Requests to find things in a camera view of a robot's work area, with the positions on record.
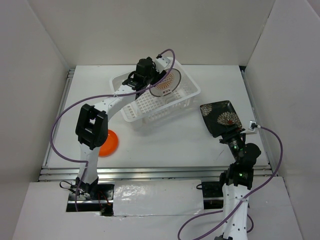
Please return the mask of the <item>white round sunburst plate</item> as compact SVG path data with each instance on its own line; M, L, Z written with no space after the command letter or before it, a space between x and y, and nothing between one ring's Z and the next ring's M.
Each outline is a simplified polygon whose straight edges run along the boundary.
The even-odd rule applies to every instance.
M182 79L181 72L173 68L167 77L158 85L149 90L154 97L161 98L173 93L179 86Z

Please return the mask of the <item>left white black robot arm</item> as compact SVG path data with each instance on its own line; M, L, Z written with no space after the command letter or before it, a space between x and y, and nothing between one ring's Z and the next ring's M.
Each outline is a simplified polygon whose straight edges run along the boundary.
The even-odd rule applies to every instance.
M120 87L111 95L94 105L84 104L79 112L75 128L80 144L82 161L76 177L76 186L86 199L98 195L98 159L101 146L108 138L109 120L123 107L135 101L149 85L158 83L171 63L165 56L142 58L135 71L129 73Z

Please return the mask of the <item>black square floral plate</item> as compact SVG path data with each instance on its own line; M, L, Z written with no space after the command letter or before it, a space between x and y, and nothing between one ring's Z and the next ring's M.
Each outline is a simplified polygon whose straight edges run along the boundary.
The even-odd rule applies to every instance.
M243 128L229 100L202 104L199 108L205 126L214 138Z

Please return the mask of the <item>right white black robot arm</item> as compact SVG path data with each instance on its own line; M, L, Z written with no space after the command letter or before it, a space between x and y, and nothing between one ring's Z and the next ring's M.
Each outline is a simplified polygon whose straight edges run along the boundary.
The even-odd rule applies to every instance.
M254 143L245 142L242 129L233 124L227 126L219 140L228 145L234 162L220 174L218 192L223 195L222 234L216 240L246 240L249 198L246 196L252 189L254 165L261 155L260 148Z

